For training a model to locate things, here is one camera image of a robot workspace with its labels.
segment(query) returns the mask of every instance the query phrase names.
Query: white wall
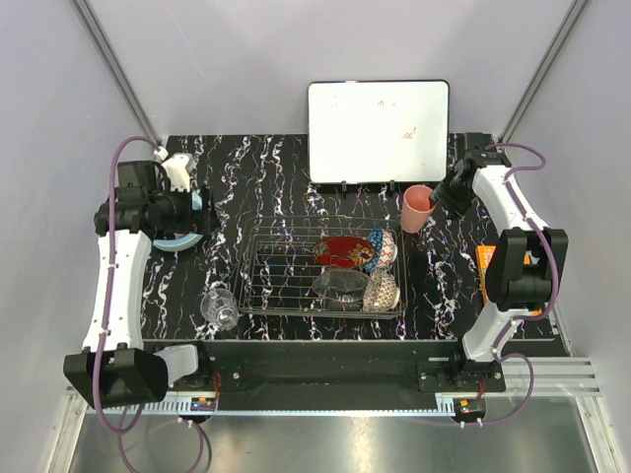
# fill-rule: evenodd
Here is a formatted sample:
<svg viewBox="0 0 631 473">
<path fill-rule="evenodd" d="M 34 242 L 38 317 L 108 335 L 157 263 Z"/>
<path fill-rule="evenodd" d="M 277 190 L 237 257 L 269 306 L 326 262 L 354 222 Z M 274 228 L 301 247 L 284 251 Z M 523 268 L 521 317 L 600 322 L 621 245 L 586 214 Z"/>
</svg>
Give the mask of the white wall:
<svg viewBox="0 0 631 473">
<path fill-rule="evenodd" d="M 305 133 L 313 81 L 446 79 L 500 132 L 571 0 L 91 0 L 158 132 Z"/>
<path fill-rule="evenodd" d="M 0 469 L 33 473 L 90 323 L 109 158 L 138 130 L 67 0 L 1 2 L 0 63 Z"/>
<path fill-rule="evenodd" d="M 514 141 L 549 158 L 547 169 L 521 182 L 537 211 L 569 235 L 563 319 L 575 351 L 593 360 L 631 465 L 629 19 L 628 0 L 592 2 Z M 510 156 L 526 161 L 522 154 Z"/>
</svg>

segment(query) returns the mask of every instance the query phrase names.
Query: black marble tabletop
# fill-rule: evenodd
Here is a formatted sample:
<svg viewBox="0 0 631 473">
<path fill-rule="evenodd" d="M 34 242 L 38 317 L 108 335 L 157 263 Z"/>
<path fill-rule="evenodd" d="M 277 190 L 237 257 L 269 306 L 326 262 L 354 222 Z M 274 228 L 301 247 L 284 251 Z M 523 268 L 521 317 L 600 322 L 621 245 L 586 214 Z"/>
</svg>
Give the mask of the black marble tabletop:
<svg viewBox="0 0 631 473">
<path fill-rule="evenodd" d="M 458 137 L 450 137 L 448 166 Z M 308 174 L 306 135 L 172 136 L 170 153 L 191 153 L 193 187 L 213 189 L 221 228 L 195 247 L 177 253 L 154 248 L 143 292 L 145 339 L 255 340 L 454 340 L 482 309 L 475 247 L 493 244 L 497 233 L 476 201 L 460 220 L 437 209 L 418 235 L 406 235 L 408 307 L 391 320 L 311 316 L 243 315 L 237 328 L 217 331 L 199 305 L 211 286 L 230 284 L 238 272 L 245 222 L 250 217 L 336 215 L 398 220 L 402 186 L 318 186 Z M 552 338 L 547 320 L 527 323 L 516 337 Z"/>
</svg>

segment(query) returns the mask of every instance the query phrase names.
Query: red lacquer plate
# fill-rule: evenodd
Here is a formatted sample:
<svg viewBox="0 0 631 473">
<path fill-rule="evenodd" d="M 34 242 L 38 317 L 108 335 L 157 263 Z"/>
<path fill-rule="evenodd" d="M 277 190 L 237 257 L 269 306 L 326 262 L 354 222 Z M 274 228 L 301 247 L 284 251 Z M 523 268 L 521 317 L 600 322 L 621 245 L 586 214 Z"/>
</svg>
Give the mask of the red lacquer plate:
<svg viewBox="0 0 631 473">
<path fill-rule="evenodd" d="M 312 253 L 320 264 L 350 269 L 371 261 L 375 249 L 364 239 L 355 236 L 328 236 L 315 244 Z"/>
</svg>

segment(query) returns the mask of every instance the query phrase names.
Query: pink cup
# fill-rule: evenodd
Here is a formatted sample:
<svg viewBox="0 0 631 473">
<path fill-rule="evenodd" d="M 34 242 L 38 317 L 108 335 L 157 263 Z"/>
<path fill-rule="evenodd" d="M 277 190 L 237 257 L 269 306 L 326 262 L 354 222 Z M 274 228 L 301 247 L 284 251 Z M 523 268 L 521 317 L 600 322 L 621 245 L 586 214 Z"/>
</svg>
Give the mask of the pink cup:
<svg viewBox="0 0 631 473">
<path fill-rule="evenodd" d="M 430 200 L 431 194 L 431 188 L 420 184 L 412 185 L 405 191 L 401 209 L 401 227 L 404 232 L 416 234 L 423 228 L 436 207 Z"/>
</svg>

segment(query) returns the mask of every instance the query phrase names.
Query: white cable clip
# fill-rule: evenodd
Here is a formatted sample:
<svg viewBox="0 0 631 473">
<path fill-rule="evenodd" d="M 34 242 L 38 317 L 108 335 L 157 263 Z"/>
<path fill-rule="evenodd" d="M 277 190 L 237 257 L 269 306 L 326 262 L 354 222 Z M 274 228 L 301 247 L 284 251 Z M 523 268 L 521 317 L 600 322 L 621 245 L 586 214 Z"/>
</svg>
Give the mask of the white cable clip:
<svg viewBox="0 0 631 473">
<path fill-rule="evenodd" d="M 167 151 L 167 148 L 165 148 L 164 146 L 160 146 L 158 147 L 157 150 L 154 150 L 154 157 L 158 163 L 161 163 L 162 161 L 164 161 L 168 155 L 169 155 L 169 152 Z"/>
</svg>

